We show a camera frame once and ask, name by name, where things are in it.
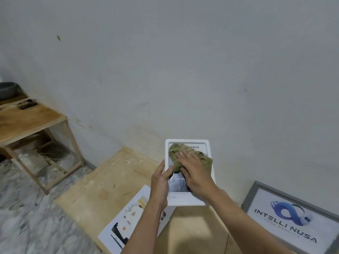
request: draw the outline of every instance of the picture frame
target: picture frame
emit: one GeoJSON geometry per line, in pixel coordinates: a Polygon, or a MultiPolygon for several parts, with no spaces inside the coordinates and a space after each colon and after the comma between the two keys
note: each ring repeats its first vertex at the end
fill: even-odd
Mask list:
{"type": "Polygon", "coordinates": [[[339,253],[339,216],[334,213],[258,181],[241,208],[298,254],[339,253]]]}

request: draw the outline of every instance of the logo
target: logo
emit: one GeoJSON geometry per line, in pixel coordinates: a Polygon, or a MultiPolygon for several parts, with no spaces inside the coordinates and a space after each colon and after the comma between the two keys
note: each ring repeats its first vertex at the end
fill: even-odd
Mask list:
{"type": "Polygon", "coordinates": [[[278,202],[278,201],[272,201],[271,206],[274,209],[274,212],[277,214],[278,217],[285,219],[285,220],[292,220],[296,225],[298,226],[306,226],[308,225],[312,220],[312,213],[300,207],[296,204],[289,204],[286,202],[278,202]],[[282,212],[284,212],[286,215],[286,211],[290,214],[290,217],[284,216],[282,212]]]}

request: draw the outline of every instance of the wooden board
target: wooden board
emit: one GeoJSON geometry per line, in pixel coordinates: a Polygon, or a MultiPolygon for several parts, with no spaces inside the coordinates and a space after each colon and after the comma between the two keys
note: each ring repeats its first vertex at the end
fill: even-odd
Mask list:
{"type": "MultiPolygon", "coordinates": [[[[127,147],[99,166],[56,203],[106,253],[98,239],[104,227],[144,186],[159,163],[127,147]]],[[[224,254],[228,231],[209,207],[178,207],[159,235],[156,253],[224,254]]]]}
{"type": "Polygon", "coordinates": [[[67,120],[55,110],[37,104],[20,110],[13,104],[0,107],[0,146],[6,146],[26,136],[67,120]]]}

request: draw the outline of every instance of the tiled floor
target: tiled floor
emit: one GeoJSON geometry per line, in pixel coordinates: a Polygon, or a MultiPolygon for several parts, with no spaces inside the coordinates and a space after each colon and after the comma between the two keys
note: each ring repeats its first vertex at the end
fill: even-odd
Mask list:
{"type": "MultiPolygon", "coordinates": [[[[72,154],[60,151],[52,158],[56,157],[58,163],[66,168],[77,162],[72,154]]],[[[11,164],[0,164],[1,253],[101,253],[93,241],[54,202],[91,171],[89,167],[80,168],[46,196],[23,170],[11,164]]],[[[40,171],[40,180],[46,184],[57,173],[60,172],[49,166],[40,171]]]]}

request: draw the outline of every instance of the green cloth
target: green cloth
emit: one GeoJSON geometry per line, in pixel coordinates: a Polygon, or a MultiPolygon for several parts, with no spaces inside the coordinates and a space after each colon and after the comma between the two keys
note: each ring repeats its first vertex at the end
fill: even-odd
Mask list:
{"type": "Polygon", "coordinates": [[[206,171],[209,173],[209,175],[212,172],[212,162],[213,160],[209,157],[206,157],[205,154],[203,154],[201,151],[195,151],[190,146],[187,146],[185,144],[172,144],[172,146],[168,150],[168,155],[170,156],[171,160],[174,162],[173,164],[173,170],[174,173],[179,173],[180,169],[182,168],[182,165],[177,161],[177,157],[175,155],[176,152],[180,152],[181,149],[184,149],[188,152],[195,152],[195,154],[200,158],[202,164],[204,165],[206,171]]]}

